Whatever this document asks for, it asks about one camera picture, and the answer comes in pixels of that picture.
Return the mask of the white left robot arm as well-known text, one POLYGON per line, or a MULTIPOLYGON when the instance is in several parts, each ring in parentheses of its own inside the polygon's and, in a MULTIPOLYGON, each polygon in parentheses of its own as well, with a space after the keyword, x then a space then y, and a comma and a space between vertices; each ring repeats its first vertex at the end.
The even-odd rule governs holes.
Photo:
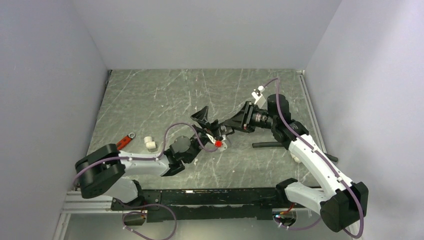
POLYGON ((142 188, 138 181, 128 179, 133 175, 174 176, 192 163, 201 151, 224 151, 228 146, 227 136, 234 129, 218 120, 208 121, 208 106, 191 115, 196 125, 191 125, 192 137, 180 136, 161 150, 159 154, 135 154, 118 150, 116 144, 106 144, 75 164, 74 183, 79 186, 84 199, 110 196, 124 202, 131 210, 144 203, 142 188))

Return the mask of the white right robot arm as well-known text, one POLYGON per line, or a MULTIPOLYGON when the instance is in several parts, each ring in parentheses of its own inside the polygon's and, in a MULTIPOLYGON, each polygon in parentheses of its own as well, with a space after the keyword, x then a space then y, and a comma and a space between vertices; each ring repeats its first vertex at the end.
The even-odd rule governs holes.
POLYGON ((279 190, 275 194, 276 203, 282 208, 301 204, 319 214, 323 223, 336 233, 359 223, 359 230, 353 235, 359 238, 367 214, 368 187, 363 182, 354 182, 336 167, 305 126, 291 118, 289 102, 282 94, 269 95, 266 103, 266 109, 262 109, 247 101, 239 112, 220 125, 221 134, 269 129, 277 143, 298 159, 321 187, 316 190, 293 178, 284 180, 276 187, 279 190))

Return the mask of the white pipe elbow left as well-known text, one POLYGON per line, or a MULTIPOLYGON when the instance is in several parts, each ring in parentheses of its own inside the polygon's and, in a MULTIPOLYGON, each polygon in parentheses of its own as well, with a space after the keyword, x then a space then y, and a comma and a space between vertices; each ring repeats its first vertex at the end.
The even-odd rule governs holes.
POLYGON ((152 136, 146 136, 143 138, 144 145, 149 152, 157 151, 158 147, 152 136))

